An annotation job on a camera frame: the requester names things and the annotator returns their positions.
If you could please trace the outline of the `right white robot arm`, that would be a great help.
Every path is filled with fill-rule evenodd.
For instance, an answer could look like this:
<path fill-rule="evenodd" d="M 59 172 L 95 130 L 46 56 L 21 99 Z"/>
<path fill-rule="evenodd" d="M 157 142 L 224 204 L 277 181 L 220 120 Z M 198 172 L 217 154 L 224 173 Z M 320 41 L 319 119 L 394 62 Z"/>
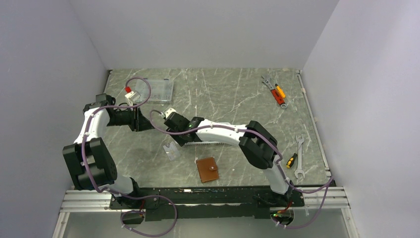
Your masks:
<path fill-rule="evenodd" d="M 291 201 L 290 180 L 278 167 L 283 156 L 278 151 L 277 140 L 259 122 L 252 120 L 248 124 L 232 125 L 202 117 L 189 120 L 172 109 L 164 112 L 163 118 L 166 132 L 179 146 L 209 143 L 238 146 L 249 164 L 265 174 L 274 202 L 284 206 Z"/>

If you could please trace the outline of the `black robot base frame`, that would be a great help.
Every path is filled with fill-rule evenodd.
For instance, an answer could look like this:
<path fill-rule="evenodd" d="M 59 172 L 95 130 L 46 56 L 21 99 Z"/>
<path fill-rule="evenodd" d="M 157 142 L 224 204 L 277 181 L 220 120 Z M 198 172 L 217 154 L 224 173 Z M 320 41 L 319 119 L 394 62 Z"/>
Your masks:
<path fill-rule="evenodd" d="M 272 212 L 285 207 L 303 207 L 300 192 L 290 189 L 286 195 L 262 186 L 157 187 L 141 188 L 143 200 L 112 197 L 109 208 L 145 211 L 146 221 L 197 218 L 253 217 L 268 219 Z"/>

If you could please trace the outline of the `clear plastic card sleeve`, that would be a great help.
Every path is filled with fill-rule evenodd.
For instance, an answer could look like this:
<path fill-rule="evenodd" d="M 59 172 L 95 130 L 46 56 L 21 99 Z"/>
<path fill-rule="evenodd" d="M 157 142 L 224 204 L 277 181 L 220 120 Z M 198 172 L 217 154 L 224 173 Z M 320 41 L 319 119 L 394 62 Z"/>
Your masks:
<path fill-rule="evenodd" d="M 177 149 L 174 142 L 170 142 L 166 145 L 163 145 L 163 149 L 170 161 L 173 161 L 180 157 L 180 152 Z"/>

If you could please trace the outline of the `white plastic basket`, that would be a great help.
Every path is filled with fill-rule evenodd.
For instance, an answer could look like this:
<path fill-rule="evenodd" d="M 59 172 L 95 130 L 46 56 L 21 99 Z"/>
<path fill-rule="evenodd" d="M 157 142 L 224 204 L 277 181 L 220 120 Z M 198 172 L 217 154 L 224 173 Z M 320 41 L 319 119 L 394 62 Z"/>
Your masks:
<path fill-rule="evenodd" d="M 183 145 L 179 144 L 179 146 L 216 145 L 216 144 L 223 144 L 223 143 L 217 142 L 217 141 L 200 141 L 200 142 L 186 142 Z"/>

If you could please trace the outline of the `brown leather card holder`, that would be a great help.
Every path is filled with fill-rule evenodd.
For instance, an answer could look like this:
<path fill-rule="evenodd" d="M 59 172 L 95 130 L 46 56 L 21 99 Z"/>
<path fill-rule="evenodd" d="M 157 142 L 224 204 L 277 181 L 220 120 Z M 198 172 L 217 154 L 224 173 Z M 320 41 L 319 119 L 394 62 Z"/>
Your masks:
<path fill-rule="evenodd" d="M 218 166 L 214 157 L 199 159 L 196 161 L 196 165 L 202 183 L 219 179 Z"/>

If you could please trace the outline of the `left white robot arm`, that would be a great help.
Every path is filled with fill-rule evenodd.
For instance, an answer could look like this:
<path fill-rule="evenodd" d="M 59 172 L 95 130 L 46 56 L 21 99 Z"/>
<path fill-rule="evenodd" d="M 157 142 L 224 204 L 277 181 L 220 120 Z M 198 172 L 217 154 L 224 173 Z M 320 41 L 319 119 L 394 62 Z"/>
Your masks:
<path fill-rule="evenodd" d="M 116 164 L 102 136 L 108 126 L 128 126 L 134 132 L 154 127 L 143 116 L 140 108 L 115 107 L 116 99 L 106 93 L 96 96 L 94 103 L 86 104 L 84 123 L 77 139 L 63 148 L 62 153 L 77 190 L 111 191 L 123 196 L 129 208 L 142 202 L 142 194 L 133 178 L 118 175 Z"/>

